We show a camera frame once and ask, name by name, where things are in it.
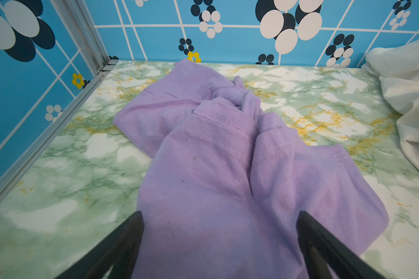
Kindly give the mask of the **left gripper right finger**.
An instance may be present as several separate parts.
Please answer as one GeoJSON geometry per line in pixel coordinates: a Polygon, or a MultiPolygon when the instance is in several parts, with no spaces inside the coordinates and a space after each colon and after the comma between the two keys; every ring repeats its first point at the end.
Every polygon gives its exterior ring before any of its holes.
{"type": "Polygon", "coordinates": [[[384,279],[306,211],[296,223],[298,242],[311,279],[384,279]]]}

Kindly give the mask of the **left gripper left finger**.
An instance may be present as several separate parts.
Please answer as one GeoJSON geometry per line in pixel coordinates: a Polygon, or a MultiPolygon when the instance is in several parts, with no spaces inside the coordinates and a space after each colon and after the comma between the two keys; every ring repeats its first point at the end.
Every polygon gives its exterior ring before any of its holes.
{"type": "Polygon", "coordinates": [[[144,220],[135,212],[84,257],[58,276],[59,279],[131,278],[144,233],[144,220]]]}

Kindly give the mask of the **purple cloth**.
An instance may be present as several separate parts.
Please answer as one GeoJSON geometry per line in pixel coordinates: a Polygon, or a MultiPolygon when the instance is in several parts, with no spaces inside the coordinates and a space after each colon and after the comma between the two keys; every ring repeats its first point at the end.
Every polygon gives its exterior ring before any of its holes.
{"type": "Polygon", "coordinates": [[[152,158],[135,279],[305,279],[301,211],[356,254],[389,216],[341,145],[309,146],[236,77],[183,60],[114,118],[152,158]]]}

